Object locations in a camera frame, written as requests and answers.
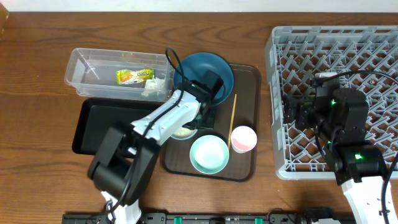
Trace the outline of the dark blue plate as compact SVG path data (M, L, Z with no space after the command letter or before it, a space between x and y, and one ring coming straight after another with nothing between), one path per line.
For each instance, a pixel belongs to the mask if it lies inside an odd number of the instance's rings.
M223 85L215 95L212 107L222 104L231 94L234 87L234 75L232 68L223 57L209 52L199 52L185 57L181 63L185 78L190 81L197 80L203 83L209 72L220 76Z

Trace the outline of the white tissue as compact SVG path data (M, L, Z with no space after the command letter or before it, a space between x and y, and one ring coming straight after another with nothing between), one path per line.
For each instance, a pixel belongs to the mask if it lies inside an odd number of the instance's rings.
M150 95L159 95L163 93L165 86L165 80L160 78L154 78L147 80L144 91L141 93L144 97L149 97Z

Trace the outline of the light blue bowl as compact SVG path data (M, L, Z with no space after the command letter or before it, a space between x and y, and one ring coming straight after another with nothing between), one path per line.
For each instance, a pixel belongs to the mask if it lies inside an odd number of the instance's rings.
M197 133L197 129L188 129L188 128L184 128L181 127L178 130L176 130L176 132L173 133L173 135L171 135L171 137L173 139L176 140L187 140L190 139L191 137L193 137L196 133Z

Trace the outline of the pink white cup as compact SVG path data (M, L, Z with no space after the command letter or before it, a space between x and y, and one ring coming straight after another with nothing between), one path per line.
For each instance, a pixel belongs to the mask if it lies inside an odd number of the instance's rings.
M237 153L253 150L257 145L257 134L249 126L238 126L231 133L231 147Z

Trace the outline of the mint green bowl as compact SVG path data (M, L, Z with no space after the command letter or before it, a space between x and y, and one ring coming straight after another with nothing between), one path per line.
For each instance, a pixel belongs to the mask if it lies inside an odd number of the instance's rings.
M202 174L217 174L229 161L229 148L224 140L215 135L196 139L190 148L190 162Z

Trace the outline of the green orange snack wrapper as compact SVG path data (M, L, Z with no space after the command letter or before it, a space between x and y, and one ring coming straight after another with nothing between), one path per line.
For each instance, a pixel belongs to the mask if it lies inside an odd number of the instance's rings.
M153 79L154 70L119 70L116 72L116 83L118 85L130 85L136 83L143 83L147 80Z

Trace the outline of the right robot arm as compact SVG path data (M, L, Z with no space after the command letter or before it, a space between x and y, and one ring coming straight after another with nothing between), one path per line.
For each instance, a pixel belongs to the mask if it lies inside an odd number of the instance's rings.
M314 96L287 95L284 122L301 131L311 128L315 144L342 188L356 223L397 223L390 179L382 152L366 137L369 104L365 93L343 88L340 77L351 72L323 72L310 80Z

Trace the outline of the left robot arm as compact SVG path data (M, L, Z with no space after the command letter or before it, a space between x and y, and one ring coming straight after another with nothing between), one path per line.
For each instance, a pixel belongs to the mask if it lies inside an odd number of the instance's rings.
M139 198L147 188L160 147L179 128L203 119L221 103L234 86L233 74L212 72L186 77L172 96L147 116L126 126L112 125L106 132L88 168L88 177L106 200L105 210L87 223L137 223Z

